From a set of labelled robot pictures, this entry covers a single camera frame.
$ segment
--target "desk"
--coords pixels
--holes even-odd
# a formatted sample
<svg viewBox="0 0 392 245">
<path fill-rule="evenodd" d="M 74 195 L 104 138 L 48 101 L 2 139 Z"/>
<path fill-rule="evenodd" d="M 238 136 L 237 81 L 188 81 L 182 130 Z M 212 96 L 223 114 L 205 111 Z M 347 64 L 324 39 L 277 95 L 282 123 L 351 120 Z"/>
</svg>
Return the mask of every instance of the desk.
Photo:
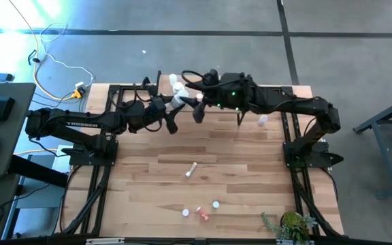
<svg viewBox="0 0 392 245">
<path fill-rule="evenodd" d="M 160 78 L 159 92 L 166 95 L 171 94 L 168 78 Z M 104 110 L 108 87 L 92 85 L 87 111 Z M 309 86 L 293 90 L 300 97 L 312 96 Z M 133 93 L 126 92 L 124 101 L 132 99 Z M 210 108 L 199 125 L 190 111 L 187 108 L 177 115 L 179 130 L 174 135 L 163 127 L 156 133 L 141 130 L 118 136 L 118 159 L 110 174 L 100 236 L 275 237 L 263 226 L 261 213 L 278 224 L 284 212 L 295 209 L 291 176 L 282 155 L 280 114 L 270 114 L 266 125 L 258 127 L 259 116 L 249 113 L 238 127 L 234 111 Z M 311 118 L 299 115 L 302 132 Z M 97 133 L 94 129 L 83 132 Z M 187 178 L 193 161 L 198 166 Z M 65 227 L 86 201 L 91 172 L 92 167 L 84 166 L 73 177 L 64 207 Z M 316 206 L 343 233 L 331 179 L 320 169 L 310 169 L 310 179 Z M 213 201 L 220 202 L 219 209 L 211 208 Z M 199 206 L 210 215 L 208 222 L 195 213 Z M 191 211 L 189 217 L 181 214 L 184 208 Z"/>
<path fill-rule="evenodd" d="M 24 125 L 34 90 L 35 84 L 32 83 L 0 84 L 0 96 L 15 100 L 8 119 L 0 121 L 0 177 L 7 173 L 12 162 L 13 151 Z"/>
</svg>

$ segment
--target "wooden tabletop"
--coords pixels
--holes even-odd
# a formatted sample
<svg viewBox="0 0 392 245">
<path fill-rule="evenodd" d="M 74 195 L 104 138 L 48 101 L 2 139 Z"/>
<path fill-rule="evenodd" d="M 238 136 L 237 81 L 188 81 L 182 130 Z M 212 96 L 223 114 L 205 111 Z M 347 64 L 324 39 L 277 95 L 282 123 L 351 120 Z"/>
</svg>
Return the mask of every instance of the wooden tabletop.
<svg viewBox="0 0 392 245">
<path fill-rule="evenodd" d="M 92 85 L 86 111 L 104 110 L 108 87 Z M 300 97 L 312 96 L 309 86 L 294 86 L 293 91 Z M 159 92 L 172 93 L 169 76 L 161 76 Z M 133 93 L 126 92 L 124 98 L 132 100 Z M 163 127 L 156 133 L 143 129 L 118 136 L 118 159 L 108 184 L 101 236 L 275 237 L 264 227 L 261 213 L 279 224 L 284 212 L 295 210 L 291 176 L 282 155 L 280 113 L 270 114 L 264 127 L 257 125 L 258 115 L 248 113 L 238 127 L 234 111 L 210 110 L 202 124 L 194 122 L 190 108 L 179 113 L 179 130 L 174 135 Z M 310 119 L 299 115 L 302 132 Z M 83 131 L 98 133 L 95 129 Z M 187 178 L 185 173 L 194 161 L 198 166 Z M 84 166 L 73 177 L 64 207 L 64 227 L 86 201 L 91 172 L 92 167 Z M 316 206 L 343 233 L 331 179 L 321 169 L 310 169 L 310 179 Z M 220 203 L 216 210 L 213 201 Z M 198 207 L 208 213 L 208 222 L 199 218 Z M 188 217 L 182 215 L 185 208 L 190 210 Z"/>
</svg>

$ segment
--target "concrete floor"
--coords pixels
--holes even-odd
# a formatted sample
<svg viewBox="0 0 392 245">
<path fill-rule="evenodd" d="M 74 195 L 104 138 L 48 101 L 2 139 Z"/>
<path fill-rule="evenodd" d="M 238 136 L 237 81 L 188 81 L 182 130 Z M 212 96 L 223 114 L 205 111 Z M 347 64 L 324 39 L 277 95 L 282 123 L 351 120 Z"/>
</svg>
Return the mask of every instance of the concrete floor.
<svg viewBox="0 0 392 245">
<path fill-rule="evenodd" d="M 392 33 L 392 1 L 283 2 L 289 31 Z M 72 29 L 281 31 L 276 0 L 14 3 L 37 28 L 67 21 Z M 32 82 L 27 56 L 35 48 L 33 37 L 10 31 L 26 27 L 6 0 L 0 0 L 0 28 L 7 29 L 0 34 L 0 72 L 15 74 L 16 82 Z M 314 95 L 326 98 L 340 111 L 342 130 L 326 138 L 331 151 L 345 157 L 333 175 L 346 235 L 392 242 L 392 198 L 374 196 L 375 191 L 391 187 L 374 136 L 368 131 L 355 135 L 351 130 L 392 104 L 392 38 L 292 37 L 291 45 L 299 83 L 312 86 Z M 52 42 L 48 51 L 70 65 L 85 66 L 96 75 L 96 82 L 141 82 L 144 76 L 154 79 L 158 69 L 168 74 L 215 68 L 220 73 L 244 71 L 259 84 L 292 83 L 283 37 L 66 35 Z M 41 83 L 58 96 L 88 79 L 82 71 L 49 60 L 39 71 Z M 78 104 L 60 108 L 78 110 Z M 63 143 L 50 137 L 43 141 L 49 148 Z M 32 148 L 36 146 L 23 135 L 16 151 Z"/>
</svg>

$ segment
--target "green leaves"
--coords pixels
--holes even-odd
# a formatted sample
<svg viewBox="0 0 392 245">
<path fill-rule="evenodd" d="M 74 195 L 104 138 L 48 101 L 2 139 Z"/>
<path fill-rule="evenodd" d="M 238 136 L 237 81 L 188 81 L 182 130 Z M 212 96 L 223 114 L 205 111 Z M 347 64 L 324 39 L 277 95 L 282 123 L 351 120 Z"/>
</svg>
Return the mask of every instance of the green leaves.
<svg viewBox="0 0 392 245">
<path fill-rule="evenodd" d="M 265 227 L 276 233 L 277 238 L 293 240 L 293 242 L 298 242 L 301 245 L 304 245 L 310 239 L 309 229 L 317 225 L 315 218 L 309 215 L 302 217 L 302 215 L 295 212 L 284 213 L 281 227 L 272 225 L 264 212 L 261 213 L 261 218 Z"/>
</svg>

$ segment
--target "bracket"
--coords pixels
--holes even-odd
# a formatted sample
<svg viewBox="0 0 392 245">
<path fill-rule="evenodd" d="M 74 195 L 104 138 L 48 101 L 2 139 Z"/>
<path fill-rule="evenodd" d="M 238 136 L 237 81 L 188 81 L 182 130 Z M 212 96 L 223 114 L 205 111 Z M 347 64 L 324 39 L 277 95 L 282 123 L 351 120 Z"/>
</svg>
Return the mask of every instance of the bracket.
<svg viewBox="0 0 392 245">
<path fill-rule="evenodd" d="M 118 147 L 118 141 L 111 139 L 108 143 L 107 152 L 103 154 L 91 154 L 79 144 L 74 144 L 73 148 L 62 149 L 62 151 L 71 156 L 70 165 L 113 166 Z"/>
<path fill-rule="evenodd" d="M 328 152 L 329 146 L 326 142 L 315 143 L 312 152 L 304 157 L 294 154 L 293 144 L 293 142 L 284 142 L 282 145 L 285 165 L 288 168 L 332 167 L 343 160 L 341 156 Z"/>
</svg>

